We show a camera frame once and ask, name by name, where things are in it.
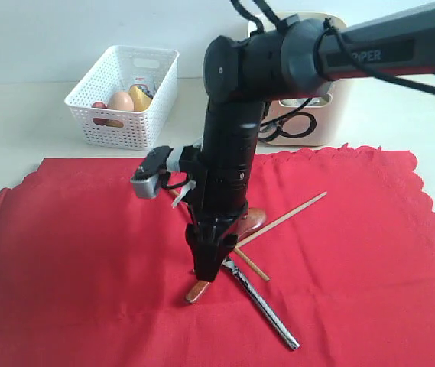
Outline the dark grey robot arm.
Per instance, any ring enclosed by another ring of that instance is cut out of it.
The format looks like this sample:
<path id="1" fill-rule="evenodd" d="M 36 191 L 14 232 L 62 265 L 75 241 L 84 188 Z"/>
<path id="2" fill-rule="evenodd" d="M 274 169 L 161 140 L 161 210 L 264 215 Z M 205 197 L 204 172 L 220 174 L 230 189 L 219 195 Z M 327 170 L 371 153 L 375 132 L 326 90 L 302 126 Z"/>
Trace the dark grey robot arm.
<path id="1" fill-rule="evenodd" d="M 213 281 L 237 243 L 266 104 L 318 97 L 334 81 L 364 76 L 435 95 L 435 2 L 343 30 L 290 17 L 273 31 L 210 43 L 203 140 L 184 164 L 196 184 L 185 235 L 197 279 Z"/>

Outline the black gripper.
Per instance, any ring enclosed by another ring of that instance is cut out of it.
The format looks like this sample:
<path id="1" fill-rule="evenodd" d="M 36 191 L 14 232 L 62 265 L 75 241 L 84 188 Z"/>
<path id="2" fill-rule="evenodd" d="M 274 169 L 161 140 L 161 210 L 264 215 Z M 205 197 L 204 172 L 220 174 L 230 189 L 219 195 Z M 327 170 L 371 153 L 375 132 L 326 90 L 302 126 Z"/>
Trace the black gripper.
<path id="1" fill-rule="evenodd" d="M 230 233 L 248 203 L 246 192 L 263 119 L 264 102 L 208 102 L 198 163 L 206 173 L 190 201 L 185 239 L 199 281 L 215 281 L 237 244 Z"/>

